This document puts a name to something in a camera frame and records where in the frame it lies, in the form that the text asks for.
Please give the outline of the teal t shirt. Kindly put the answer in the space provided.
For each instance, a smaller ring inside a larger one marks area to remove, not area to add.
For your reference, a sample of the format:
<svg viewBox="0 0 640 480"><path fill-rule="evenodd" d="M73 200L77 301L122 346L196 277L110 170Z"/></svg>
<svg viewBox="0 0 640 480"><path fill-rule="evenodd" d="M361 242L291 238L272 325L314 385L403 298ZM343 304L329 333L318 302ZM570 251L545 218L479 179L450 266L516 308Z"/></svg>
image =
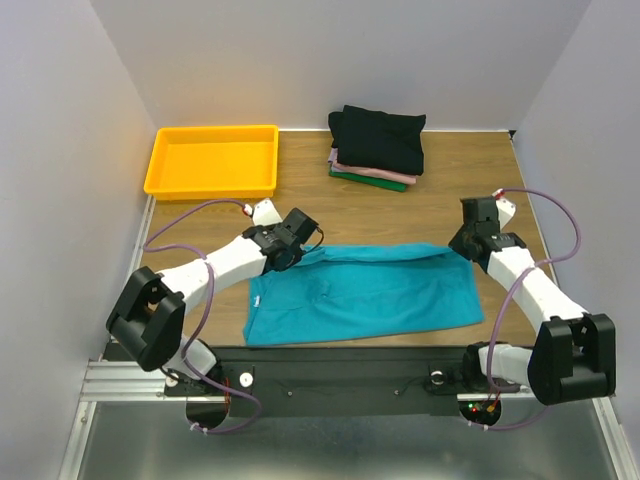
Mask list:
<svg viewBox="0 0 640 480"><path fill-rule="evenodd" d="M325 246L249 282L249 346L466 327L484 312L471 264L428 243Z"/></svg>

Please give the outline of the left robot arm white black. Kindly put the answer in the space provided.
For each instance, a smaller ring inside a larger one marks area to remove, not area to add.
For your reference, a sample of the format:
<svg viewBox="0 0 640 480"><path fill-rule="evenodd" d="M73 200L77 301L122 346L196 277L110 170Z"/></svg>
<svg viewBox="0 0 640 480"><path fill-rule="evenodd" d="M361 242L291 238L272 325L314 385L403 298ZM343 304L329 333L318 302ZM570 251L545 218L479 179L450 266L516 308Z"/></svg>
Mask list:
<svg viewBox="0 0 640 480"><path fill-rule="evenodd" d="M146 266L135 270L106 321L110 335L138 366L160 371L172 387L252 397L248 387L234 389L223 382L219 360L200 333L185 334L185 317L197 306L209 312L214 295L229 287L293 267L308 240L321 231L298 208L285 217L268 201L243 210L252 224L225 246L205 254L184 245L194 260L160 272Z"/></svg>

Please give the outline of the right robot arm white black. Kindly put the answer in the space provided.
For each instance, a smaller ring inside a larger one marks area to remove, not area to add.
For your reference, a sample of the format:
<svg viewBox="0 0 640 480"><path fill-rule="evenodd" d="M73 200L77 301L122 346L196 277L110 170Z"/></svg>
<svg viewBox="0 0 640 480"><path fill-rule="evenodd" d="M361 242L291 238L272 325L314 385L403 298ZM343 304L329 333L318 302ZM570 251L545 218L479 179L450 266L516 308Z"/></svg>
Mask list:
<svg viewBox="0 0 640 480"><path fill-rule="evenodd" d="M463 222L449 246L479 265L526 316L531 347L495 338L467 348L463 384L482 390L525 386L544 405L608 397L616 388L616 331L605 314L591 314L546 275L525 242L505 226L515 206L501 194L462 200Z"/></svg>

